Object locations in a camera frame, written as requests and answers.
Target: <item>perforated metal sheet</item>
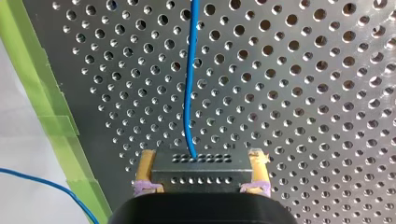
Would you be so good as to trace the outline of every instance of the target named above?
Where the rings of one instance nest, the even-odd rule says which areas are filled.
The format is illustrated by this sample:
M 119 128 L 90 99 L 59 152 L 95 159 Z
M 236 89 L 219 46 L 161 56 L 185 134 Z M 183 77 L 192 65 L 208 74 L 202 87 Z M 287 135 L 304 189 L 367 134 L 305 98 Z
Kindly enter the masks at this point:
M 112 208 L 142 148 L 186 147 L 190 2 L 25 0 Z M 201 1 L 198 149 L 262 147 L 300 223 L 395 216 L 394 1 Z

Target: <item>hole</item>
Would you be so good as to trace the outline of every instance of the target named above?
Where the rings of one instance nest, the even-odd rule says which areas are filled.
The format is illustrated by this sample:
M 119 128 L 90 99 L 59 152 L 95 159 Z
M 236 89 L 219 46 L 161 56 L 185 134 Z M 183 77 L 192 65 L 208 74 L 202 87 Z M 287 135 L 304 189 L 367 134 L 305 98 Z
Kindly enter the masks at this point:
M 137 35 L 131 35 L 131 42 L 132 43 L 137 43 L 137 40 L 138 40 L 139 38 L 137 37 Z
M 349 42 L 353 41 L 353 40 L 355 39 L 355 37 L 356 37 L 356 34 L 355 34 L 355 32 L 353 32 L 353 31 L 346 31 L 346 32 L 343 34 L 343 40 L 344 40 L 346 43 L 349 43 Z
M 325 18 L 326 18 L 326 11 L 324 9 L 320 8 L 314 12 L 315 21 L 322 21 Z
M 78 43 L 84 43 L 85 42 L 85 35 L 84 34 L 77 34 L 76 35 L 76 40 Z
M 241 49 L 238 52 L 239 61 L 244 61 L 248 57 L 248 51 L 245 49 Z
M 219 40 L 220 39 L 220 32 L 217 31 L 217 30 L 211 31 L 210 34 L 209 34 L 209 38 L 212 41 Z
M 59 3 L 53 2 L 52 3 L 52 8 L 55 10 L 59 10 L 61 9 L 61 5 Z
M 245 33 L 245 27 L 243 25 L 237 25 L 233 28 L 233 34 L 236 36 L 243 35 Z
M 338 30 L 338 28 L 340 28 L 340 22 L 338 22 L 338 21 L 333 21 L 329 25 L 329 30 L 331 30 L 333 32 Z
M 292 76 L 297 76 L 297 75 L 299 75 L 300 73 L 301 73 L 301 66 L 300 66 L 300 65 L 295 64 L 295 65 L 293 65 L 293 66 L 290 68 L 290 74 L 291 74 Z
M 158 32 L 158 31 L 151 32 L 151 38 L 158 39 L 158 37 L 160 37 L 160 32 Z
M 340 78 L 340 76 L 341 76 L 341 74 L 340 74 L 339 72 L 332 72 L 332 73 L 330 74 L 330 79 L 333 80 L 333 81 L 335 81 L 335 80 L 337 80 L 338 78 Z
M 95 62 L 95 59 L 91 55 L 85 56 L 85 63 L 92 64 Z
M 145 7 L 143 8 L 143 12 L 144 12 L 146 15 L 150 15 L 151 12 L 152 12 L 152 8 L 151 8 L 150 6 L 145 6 Z
M 64 33 L 65 34 L 69 34 L 70 33 L 70 31 L 71 31 L 71 29 L 70 29 L 70 26 L 64 26 Z
M 382 26 L 382 25 L 378 25 L 378 26 L 376 26 L 375 28 L 373 28 L 372 36 L 373 36 L 374 38 L 379 38 L 379 37 L 382 36 L 385 32 L 386 32 L 385 27 Z
M 251 21 L 251 20 L 253 20 L 254 16 L 255 16 L 254 11 L 248 11 L 247 14 L 245 15 L 245 18 L 248 21 Z
M 262 30 L 263 32 L 269 30 L 271 27 L 271 22 L 269 22 L 268 20 L 263 20 L 260 22 L 260 30 Z
M 103 24 L 108 24 L 110 22 L 110 19 L 107 16 L 102 17 L 102 23 Z
M 276 100 L 277 99 L 277 91 L 269 91 L 268 92 L 268 99 L 269 100 Z
M 103 57 L 105 58 L 105 60 L 111 61 L 111 60 L 113 60 L 114 55 L 110 51 L 105 51 L 105 53 L 103 54 Z
M 343 14 L 345 16 L 350 16 L 356 11 L 356 5 L 353 3 L 345 4 L 343 7 Z
M 160 69 L 160 67 L 157 66 L 157 65 L 152 65 L 152 66 L 150 67 L 150 72 L 151 72 L 152 75 L 156 76 L 156 75 L 158 75 L 158 74 L 161 73 L 161 69 Z
M 312 82 L 314 82 L 314 77 L 312 77 L 312 76 L 306 76 L 305 79 L 304 79 L 304 82 L 305 82 L 306 84 L 312 83 Z
M 359 19 L 359 21 L 358 21 L 358 25 L 359 25 L 359 26 L 365 26 L 365 25 L 367 25 L 367 23 L 369 23 L 369 21 L 370 21 L 370 17 L 368 17 L 368 16 L 362 16 L 362 17 Z
M 375 10 L 381 10 L 388 3 L 388 0 L 374 0 L 373 7 Z
M 293 90 L 291 91 L 291 95 L 294 97 L 299 97 L 302 94 L 303 94 L 303 89 L 301 89 L 300 87 L 293 88 Z
M 74 21 L 76 19 L 77 15 L 76 12 L 73 10 L 67 10 L 66 11 L 66 18 L 70 21 Z
M 233 42 L 231 42 L 231 41 L 225 42 L 225 44 L 224 44 L 225 49 L 230 50 L 232 47 L 233 47 Z
M 84 28 L 84 29 L 88 29 L 88 28 L 90 28 L 90 23 L 87 22 L 87 21 L 83 21 L 83 22 L 81 23 L 81 26 L 82 26 L 82 28 Z
M 169 22 L 168 18 L 165 15 L 160 15 L 158 17 L 158 24 L 160 24 L 161 26 L 165 26 L 167 25 Z
M 180 12 L 180 18 L 181 18 L 183 21 L 188 21 L 188 20 L 190 19 L 190 17 L 191 17 L 191 13 L 190 13 L 189 10 L 187 10 L 187 9 L 181 10 L 181 12 Z
M 87 15 L 89 15 L 89 16 L 93 16 L 96 14 L 96 8 L 91 5 L 87 5 L 85 11 L 87 12 Z
M 353 89 L 354 86 L 355 86 L 355 83 L 354 83 L 353 81 L 347 80 L 347 81 L 345 81 L 344 84 L 343 84 L 343 89 L 344 89 L 345 91 L 350 91 L 350 90 Z
M 117 40 L 115 39 L 111 39 L 110 40 L 110 46 L 115 48 L 117 45 L 119 44 L 119 42 L 117 42 Z
M 173 41 L 171 39 L 165 40 L 164 44 L 165 44 L 166 49 L 174 49 L 175 48 L 175 41 Z
M 318 37 L 315 39 L 315 45 L 316 45 L 318 48 L 321 48 L 321 47 L 325 46 L 326 43 L 327 43 L 327 38 L 326 38 L 326 36 L 320 35 L 320 36 L 318 36 Z
M 396 21 L 396 10 L 393 10 L 390 15 L 389 15 L 389 19 L 391 21 Z
M 302 0 L 302 1 L 300 2 L 299 7 L 300 7 L 300 9 L 306 9 L 306 8 L 308 8 L 310 5 L 311 5 L 311 1 L 310 1 L 310 0 Z
M 220 18 L 220 24 L 221 24 L 221 25 L 227 24 L 228 21 L 229 21 L 229 19 L 228 19 L 228 17 L 226 17 L 226 16 L 222 16 L 222 17 Z
M 228 79 L 227 77 L 220 77 L 219 78 L 219 84 L 220 86 L 225 86 L 227 85 L 227 83 L 230 81 L 230 79 Z
M 194 68 L 199 68 L 199 67 L 201 67 L 202 66 L 202 60 L 201 59 L 195 59 L 194 60 L 194 64 L 193 64 L 193 66 L 194 66 Z
M 125 57 L 131 57 L 132 55 L 134 55 L 134 52 L 132 51 L 132 49 L 131 48 L 128 48 L 128 47 L 126 47 L 126 48 L 124 48 L 123 49 L 123 55 L 125 56 Z
M 286 18 L 286 24 L 288 25 L 288 26 L 293 26 L 293 25 L 295 25 L 295 24 L 297 24 L 297 16 L 296 15 L 294 15 L 294 14 L 291 14 L 291 15 L 289 15 L 287 18 Z
M 112 78 L 113 80 L 115 80 L 115 81 L 120 81 L 120 79 L 121 79 L 121 74 L 115 72 L 115 73 L 111 74 L 111 78 Z
M 392 73 L 396 70 L 396 63 L 389 63 L 387 64 L 387 66 L 385 67 L 385 72 L 386 73 Z
M 380 63 L 384 59 L 384 54 L 381 52 L 374 52 L 370 57 L 371 63 Z
M 319 71 L 319 72 L 323 72 L 324 70 L 326 70 L 327 69 L 327 63 L 325 62 L 325 61 L 319 61 L 318 63 L 317 63 L 317 70 Z
M 366 51 L 369 48 L 369 45 L 366 43 L 361 43 L 358 46 L 358 52 L 362 53 L 364 51 Z
M 205 6 L 204 13 L 206 14 L 206 16 L 212 16 L 213 14 L 215 14 L 215 12 L 216 8 L 212 4 L 207 4 Z
M 285 88 L 289 85 L 289 82 L 286 79 L 282 79 L 279 81 L 279 86 Z
M 303 35 L 303 36 L 308 36 L 308 35 L 310 35 L 312 33 L 312 28 L 311 27 L 308 27 L 308 26 L 305 26 L 304 28 L 303 28 L 303 30 L 301 31 L 301 35 Z
M 250 104 L 250 103 L 252 103 L 253 101 L 254 101 L 254 95 L 253 94 L 246 94 L 245 95 L 245 101 L 248 103 L 248 104 Z
M 145 44 L 145 45 L 143 46 L 143 50 L 144 50 L 146 53 L 152 53 L 152 51 L 154 51 L 154 47 L 153 47 L 151 44 Z
M 146 30 L 146 22 L 143 20 L 137 20 L 135 25 L 136 29 L 140 31 Z
M 181 33 L 181 28 L 179 26 L 175 26 L 174 27 L 174 34 L 175 35 L 180 35 L 180 33 Z
M 370 78 L 370 86 L 372 88 L 375 88 L 375 87 L 381 85 L 381 83 L 382 83 L 382 78 L 381 77 L 372 77 L 372 78 Z
M 299 43 L 297 40 L 290 41 L 290 43 L 289 43 L 289 50 L 290 50 L 291 52 L 293 52 L 293 51 L 299 49 L 299 47 L 300 47 L 300 43 Z
M 332 48 L 330 50 L 330 56 L 335 57 L 340 54 L 341 50 L 339 48 Z
M 256 0 L 257 4 L 263 5 L 267 2 L 267 0 Z
M 314 54 L 313 54 L 313 53 L 311 53 L 311 52 L 306 52 L 306 53 L 304 53 L 303 60 L 304 60 L 304 61 L 309 61 L 309 60 L 312 59 L 312 57 L 314 57 Z
M 282 40 L 285 37 L 285 34 L 283 32 L 276 32 L 274 39 L 277 41 Z
M 117 9 L 117 3 L 113 0 L 107 0 L 106 8 L 110 11 L 114 11 Z
M 268 79 L 274 78 L 276 76 L 276 71 L 272 68 L 265 71 L 265 77 Z
M 174 2 L 174 1 L 167 1 L 167 2 L 166 2 L 166 7 L 167 7 L 168 9 L 174 8 L 174 7 L 175 7 L 175 2 Z
M 174 72 L 178 72 L 180 70 L 180 67 L 181 67 L 180 63 L 173 62 L 171 64 L 171 69 Z
M 121 24 L 116 25 L 115 31 L 117 35 L 123 35 L 125 33 L 125 27 Z
M 241 76 L 241 79 L 243 82 L 249 82 L 251 80 L 251 74 L 250 73 L 244 73 Z
M 222 63 L 224 63 L 224 55 L 222 55 L 222 54 L 217 54 L 216 56 L 215 56 L 215 63 L 216 64 L 222 64 Z
M 372 99 L 372 100 L 369 101 L 369 108 L 370 109 L 375 109 L 375 108 L 379 107 L 380 104 L 381 103 L 379 102 L 379 100 Z
M 346 112 L 353 110 L 353 108 L 355 108 L 355 106 L 350 102 L 346 102 L 343 105 L 343 110 Z
M 329 87 L 326 84 L 324 84 L 324 83 L 319 84 L 318 87 L 317 87 L 317 91 L 318 91 L 319 94 L 322 94 L 322 93 L 326 92 L 328 89 L 329 89 Z
M 129 20 L 131 18 L 131 13 L 127 10 L 122 11 L 122 18 L 125 20 Z
M 231 0 L 230 1 L 230 9 L 231 10 L 237 10 L 240 7 L 241 7 L 241 1 L 240 0 Z
M 385 48 L 386 48 L 386 49 L 389 49 L 389 50 L 396 49 L 396 38 L 395 38 L 395 37 L 390 38 L 390 39 L 387 41 L 387 44 L 385 45 Z
M 267 45 L 264 48 L 262 48 L 262 54 L 264 56 L 270 56 L 274 52 L 274 49 L 271 45 Z
M 355 64 L 355 59 L 353 57 L 349 56 L 343 60 L 344 67 L 350 67 L 350 66 L 353 66 L 354 64 Z

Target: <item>blue cable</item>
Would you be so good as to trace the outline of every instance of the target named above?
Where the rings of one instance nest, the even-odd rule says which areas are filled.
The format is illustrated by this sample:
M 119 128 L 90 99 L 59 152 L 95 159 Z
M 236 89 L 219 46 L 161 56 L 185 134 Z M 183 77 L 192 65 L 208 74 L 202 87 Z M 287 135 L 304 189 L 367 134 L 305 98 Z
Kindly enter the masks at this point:
M 189 38 L 189 54 L 187 58 L 187 77 L 186 77 L 186 90 L 184 91 L 184 111 L 183 111 L 183 124 L 184 133 L 186 135 L 187 147 L 193 158 L 197 157 L 194 143 L 192 142 L 190 130 L 190 115 L 191 115 L 191 93 L 194 82 L 194 68 L 193 63 L 195 59 L 195 51 L 197 45 L 197 22 L 199 18 L 199 0 L 191 1 L 191 19 L 190 19 L 190 38 Z
M 49 180 L 42 179 L 40 177 L 36 177 L 36 176 L 32 176 L 32 175 L 25 175 L 25 174 L 22 174 L 22 173 L 13 171 L 13 170 L 8 170 L 8 169 L 5 169 L 5 168 L 0 168 L 0 173 L 5 173 L 5 174 L 8 174 L 8 175 L 15 175 L 17 177 L 20 177 L 20 178 L 23 178 L 23 179 L 32 180 L 32 181 L 35 181 L 35 182 L 38 182 L 38 183 L 41 183 L 41 184 L 45 184 L 45 185 L 54 187 L 56 189 L 59 189 L 59 190 L 65 192 L 70 197 L 72 197 L 72 199 L 82 208 L 82 210 L 84 210 L 85 214 L 87 214 L 87 216 L 91 219 L 93 224 L 99 224 L 99 221 L 96 219 L 95 215 L 90 211 L 90 209 L 87 206 L 85 206 L 85 204 L 70 189 L 67 189 L 64 186 L 61 186 L 59 184 L 55 184 L 54 182 L 51 182 Z

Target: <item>black object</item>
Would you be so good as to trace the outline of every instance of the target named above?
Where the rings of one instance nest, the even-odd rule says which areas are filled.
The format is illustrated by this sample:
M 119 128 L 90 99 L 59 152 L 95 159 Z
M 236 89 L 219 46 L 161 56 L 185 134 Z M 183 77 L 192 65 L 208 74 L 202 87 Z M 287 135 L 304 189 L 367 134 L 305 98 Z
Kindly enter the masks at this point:
M 134 198 L 109 224 L 297 224 L 279 202 L 248 193 L 156 193 Z

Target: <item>gray metal surface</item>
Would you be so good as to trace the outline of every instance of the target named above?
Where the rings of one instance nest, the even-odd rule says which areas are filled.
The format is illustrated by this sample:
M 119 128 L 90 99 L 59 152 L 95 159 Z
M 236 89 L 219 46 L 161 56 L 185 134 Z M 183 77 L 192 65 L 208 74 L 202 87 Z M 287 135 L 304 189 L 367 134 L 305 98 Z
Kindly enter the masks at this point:
M 198 151 L 193 159 L 185 150 L 159 148 L 151 169 L 151 182 L 165 192 L 238 192 L 250 183 L 252 168 L 244 150 Z
M 142 148 L 186 147 L 190 2 L 24 4 L 114 209 L 132 195 Z M 273 197 L 300 223 L 396 222 L 394 10 L 390 0 L 201 1 L 196 147 L 262 147 Z

